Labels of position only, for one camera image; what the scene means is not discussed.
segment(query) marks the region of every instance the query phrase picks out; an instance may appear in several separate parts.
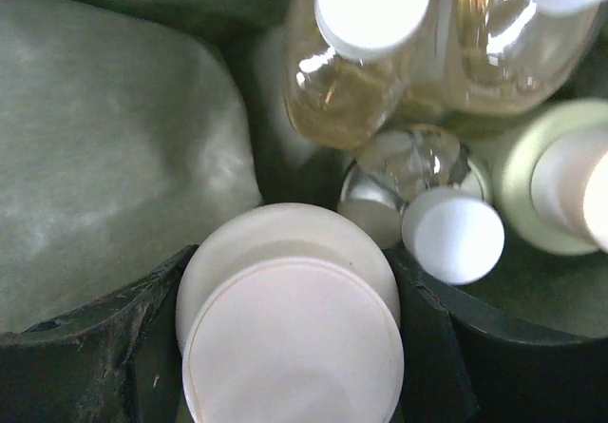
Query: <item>small bottle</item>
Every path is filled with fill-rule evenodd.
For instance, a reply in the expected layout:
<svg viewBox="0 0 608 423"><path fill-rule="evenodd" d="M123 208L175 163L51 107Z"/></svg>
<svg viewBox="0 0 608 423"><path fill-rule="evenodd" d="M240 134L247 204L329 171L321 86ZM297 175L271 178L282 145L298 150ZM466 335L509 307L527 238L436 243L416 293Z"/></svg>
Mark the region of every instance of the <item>small bottle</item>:
<svg viewBox="0 0 608 423"><path fill-rule="evenodd" d="M428 0L293 0L286 20L285 105L302 136L350 150L403 97Z"/></svg>
<svg viewBox="0 0 608 423"><path fill-rule="evenodd" d="M467 143L488 166L504 221L549 253L608 250L608 102L547 104L522 121Z"/></svg>
<svg viewBox="0 0 608 423"><path fill-rule="evenodd" d="M456 138L433 125L382 131L356 153L338 213L383 248L402 240L435 278L485 276L504 247L489 175Z"/></svg>
<svg viewBox="0 0 608 423"><path fill-rule="evenodd" d="M431 0L420 30L429 44L399 111L440 123L449 111L509 116L538 106L593 40L599 1Z"/></svg>

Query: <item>clear bottle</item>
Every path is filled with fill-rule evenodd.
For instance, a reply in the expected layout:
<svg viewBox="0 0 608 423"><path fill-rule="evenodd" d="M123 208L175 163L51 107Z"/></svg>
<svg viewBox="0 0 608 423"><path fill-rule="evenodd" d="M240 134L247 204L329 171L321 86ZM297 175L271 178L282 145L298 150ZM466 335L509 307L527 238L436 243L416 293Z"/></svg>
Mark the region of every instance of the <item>clear bottle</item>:
<svg viewBox="0 0 608 423"><path fill-rule="evenodd" d="M399 109L521 114L567 80L589 46L600 0L431 0L429 41Z"/></svg>
<svg viewBox="0 0 608 423"><path fill-rule="evenodd" d="M445 283L468 284L494 268L504 228L489 204L489 176L454 136L434 125L401 123L378 133L355 158L374 183L350 173L338 212L387 245L399 224L408 251ZM397 209L400 221L390 213Z"/></svg>
<svg viewBox="0 0 608 423"><path fill-rule="evenodd" d="M498 140L467 143L504 221L545 252L608 251L608 102L545 104L518 120Z"/></svg>
<svg viewBox="0 0 608 423"><path fill-rule="evenodd" d="M286 20L283 95L294 128L354 149L403 97L428 0L293 0Z"/></svg>

